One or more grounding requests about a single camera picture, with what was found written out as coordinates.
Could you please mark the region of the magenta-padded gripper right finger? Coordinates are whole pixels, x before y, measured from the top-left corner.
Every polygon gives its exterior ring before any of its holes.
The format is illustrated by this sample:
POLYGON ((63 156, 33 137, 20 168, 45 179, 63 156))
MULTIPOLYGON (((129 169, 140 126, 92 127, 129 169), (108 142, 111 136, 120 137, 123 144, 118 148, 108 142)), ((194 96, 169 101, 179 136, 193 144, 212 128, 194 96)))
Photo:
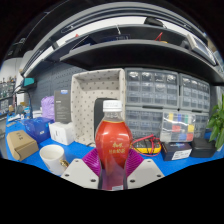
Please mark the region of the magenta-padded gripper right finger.
POLYGON ((125 189, 135 189, 146 186, 164 177, 152 159, 144 159, 131 149, 125 164, 125 189))

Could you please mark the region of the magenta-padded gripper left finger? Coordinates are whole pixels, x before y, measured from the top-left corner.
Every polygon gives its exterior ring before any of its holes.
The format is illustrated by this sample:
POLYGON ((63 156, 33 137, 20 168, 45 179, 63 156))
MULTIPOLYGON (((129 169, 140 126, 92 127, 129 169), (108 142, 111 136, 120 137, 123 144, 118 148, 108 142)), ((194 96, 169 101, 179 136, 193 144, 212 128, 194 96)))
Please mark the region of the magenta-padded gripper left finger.
POLYGON ((74 159, 61 177, 84 188, 101 189, 102 169, 97 150, 91 150, 82 159, 74 159))

